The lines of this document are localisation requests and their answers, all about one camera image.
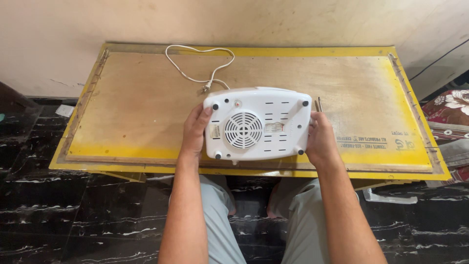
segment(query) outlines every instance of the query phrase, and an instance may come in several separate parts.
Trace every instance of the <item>hand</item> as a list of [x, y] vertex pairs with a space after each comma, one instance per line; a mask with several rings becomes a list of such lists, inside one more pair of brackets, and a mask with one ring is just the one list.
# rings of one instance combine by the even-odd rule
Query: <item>hand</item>
[[316, 168], [342, 161], [334, 138], [334, 130], [323, 112], [311, 112], [313, 125], [309, 127], [306, 155]]
[[184, 136], [182, 138], [179, 156], [188, 155], [200, 158], [204, 146], [204, 129], [212, 116], [212, 108], [204, 109], [203, 104], [196, 106], [184, 122]]

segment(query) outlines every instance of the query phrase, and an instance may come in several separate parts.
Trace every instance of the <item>wall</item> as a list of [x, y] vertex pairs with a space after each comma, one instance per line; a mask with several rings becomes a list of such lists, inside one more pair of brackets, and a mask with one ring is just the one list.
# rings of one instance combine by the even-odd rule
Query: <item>wall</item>
[[[468, 22], [466, 0], [5, 0], [0, 1], [0, 81], [25, 95], [77, 97], [106, 41], [396, 45], [412, 77], [468, 39]], [[435, 67], [413, 80], [417, 96], [469, 69], [468, 50], [466, 44], [436, 65], [444, 75]]]

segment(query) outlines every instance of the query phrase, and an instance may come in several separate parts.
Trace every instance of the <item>black cable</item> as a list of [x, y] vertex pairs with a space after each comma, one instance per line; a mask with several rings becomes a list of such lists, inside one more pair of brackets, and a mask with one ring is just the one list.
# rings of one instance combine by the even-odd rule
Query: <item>black cable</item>
[[462, 42], [461, 44], [457, 45], [456, 47], [452, 48], [450, 51], [446, 52], [446, 54], [444, 54], [443, 56], [439, 57], [436, 61], [430, 63], [430, 65], [428, 65], [427, 67], [425, 67], [425, 69], [423, 69], [421, 72], [417, 73], [417, 75], [413, 76], [409, 81], [413, 80], [415, 77], [419, 76], [422, 72], [424, 72], [426, 69], [428, 69], [430, 66], [434, 65], [437, 61], [443, 59], [444, 56], [448, 55], [450, 52], [452, 52], [453, 50], [461, 47], [462, 45], [464, 45], [464, 43], [468, 42], [468, 40]]

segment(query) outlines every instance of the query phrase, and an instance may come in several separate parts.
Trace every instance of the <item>white paper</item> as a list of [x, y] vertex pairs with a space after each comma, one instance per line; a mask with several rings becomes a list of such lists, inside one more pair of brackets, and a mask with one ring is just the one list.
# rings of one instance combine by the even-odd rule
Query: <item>white paper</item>
[[61, 104], [59, 106], [59, 108], [57, 108], [55, 113], [57, 115], [71, 117], [74, 109], [75, 109], [75, 107], [73, 107], [73, 106]]

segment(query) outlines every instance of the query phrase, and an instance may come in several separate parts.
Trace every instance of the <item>ventilation slot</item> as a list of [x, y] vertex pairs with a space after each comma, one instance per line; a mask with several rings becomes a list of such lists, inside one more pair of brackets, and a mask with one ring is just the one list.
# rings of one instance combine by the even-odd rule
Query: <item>ventilation slot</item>
[[232, 116], [225, 126], [225, 137], [235, 148], [250, 148], [262, 136], [262, 124], [251, 113], [239, 113]]

